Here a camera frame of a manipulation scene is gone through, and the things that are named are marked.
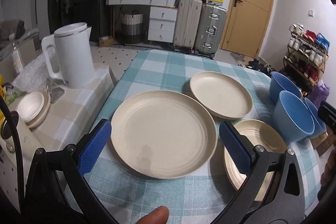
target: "checkered tablecloth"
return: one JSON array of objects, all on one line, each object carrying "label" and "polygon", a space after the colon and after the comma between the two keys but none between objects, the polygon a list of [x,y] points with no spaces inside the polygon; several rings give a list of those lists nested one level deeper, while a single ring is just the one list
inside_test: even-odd
[{"label": "checkered tablecloth", "polygon": [[[105,64],[94,64],[95,78],[82,89],[65,89],[65,94],[54,104],[50,104],[48,114],[41,125],[33,128],[32,133],[46,151],[62,150],[69,143],[77,143],[90,131],[99,111],[111,93],[114,78],[111,68]],[[9,106],[15,110],[20,99]],[[16,165],[15,154],[8,153],[4,140],[0,145],[10,160]],[[25,179],[31,162],[24,160]]]},{"label": "checkered tablecloth", "polygon": [[[272,122],[275,105],[269,97],[270,78],[265,74],[196,56],[150,50],[140,52],[133,60],[95,124],[102,118],[110,120],[124,100],[140,92],[164,89],[189,94],[189,79],[205,70],[229,75],[248,89],[253,109],[245,119]],[[216,119],[217,127],[221,122]],[[319,189],[316,157],[309,140],[290,146],[298,157],[308,208]],[[221,141],[213,158],[200,170],[174,180],[151,179],[130,170],[120,163],[109,141],[85,178],[102,204],[122,224],[135,223],[160,205],[169,208],[169,223],[210,223],[236,192],[226,176]],[[68,188],[66,193],[72,207],[79,210]]]}]

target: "white desk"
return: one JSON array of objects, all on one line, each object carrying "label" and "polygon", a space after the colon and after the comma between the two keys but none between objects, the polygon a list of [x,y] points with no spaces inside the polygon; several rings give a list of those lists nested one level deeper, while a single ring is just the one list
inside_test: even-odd
[{"label": "white desk", "polygon": [[151,6],[148,40],[173,42],[177,17],[177,8],[174,8],[175,0],[106,0],[106,5],[113,6],[111,8],[113,38],[115,38],[115,5],[148,5]]}]

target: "blue gripper pad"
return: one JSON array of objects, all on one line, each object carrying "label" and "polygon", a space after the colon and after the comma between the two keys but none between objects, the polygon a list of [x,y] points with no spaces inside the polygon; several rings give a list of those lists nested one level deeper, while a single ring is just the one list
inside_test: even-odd
[{"label": "blue gripper pad", "polygon": [[237,132],[237,130],[233,127],[231,123],[229,124],[228,122],[222,122],[220,124],[219,137],[223,145],[229,152],[239,172],[241,174],[248,175],[252,169],[252,159],[248,151],[241,143],[239,136],[240,134]]},{"label": "blue gripper pad", "polygon": [[78,171],[82,176],[91,172],[106,142],[111,137],[110,121],[105,120],[98,126],[99,128],[92,130],[93,137],[78,156]]}]

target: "finger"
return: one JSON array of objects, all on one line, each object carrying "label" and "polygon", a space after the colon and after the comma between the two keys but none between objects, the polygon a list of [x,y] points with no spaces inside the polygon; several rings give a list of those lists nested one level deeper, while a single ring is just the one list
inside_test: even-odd
[{"label": "finger", "polygon": [[165,206],[160,206],[148,215],[141,218],[136,224],[166,224],[168,217],[168,208]]},{"label": "finger", "polygon": [[336,167],[335,150],[330,153],[327,164],[329,169]]},{"label": "finger", "polygon": [[321,176],[321,181],[320,181],[320,183],[321,183],[321,186],[323,187],[323,186],[326,186],[327,185],[327,183],[328,183],[328,181],[325,179],[325,177],[324,177],[324,173],[322,174],[322,176]]},{"label": "finger", "polygon": [[332,173],[331,173],[331,170],[328,166],[328,164],[325,165],[325,168],[324,168],[324,177],[327,181],[330,181],[332,180],[333,176],[332,176]]}]

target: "silver suitcase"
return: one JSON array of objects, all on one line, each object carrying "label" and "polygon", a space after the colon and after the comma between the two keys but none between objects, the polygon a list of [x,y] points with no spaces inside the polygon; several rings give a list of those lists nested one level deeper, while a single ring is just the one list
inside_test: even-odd
[{"label": "silver suitcase", "polygon": [[195,42],[195,54],[215,57],[221,42],[226,10],[213,4],[203,4]]},{"label": "silver suitcase", "polygon": [[202,10],[201,0],[180,0],[174,33],[174,46],[192,49]]}]

